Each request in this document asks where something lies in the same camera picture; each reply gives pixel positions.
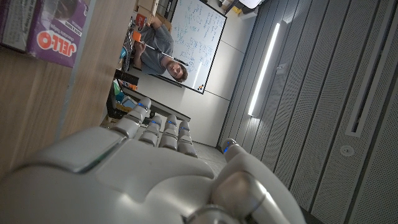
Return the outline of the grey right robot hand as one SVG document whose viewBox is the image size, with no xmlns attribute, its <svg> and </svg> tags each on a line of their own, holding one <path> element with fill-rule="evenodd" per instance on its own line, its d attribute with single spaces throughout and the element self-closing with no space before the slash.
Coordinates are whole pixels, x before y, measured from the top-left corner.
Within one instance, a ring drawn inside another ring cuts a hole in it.
<svg viewBox="0 0 398 224">
<path fill-rule="evenodd" d="M 234 139 L 219 174 L 197 157 L 186 121 L 142 99 L 110 129 L 56 142 L 1 179 L 2 223 L 304 223 L 287 187 Z"/>
</svg>

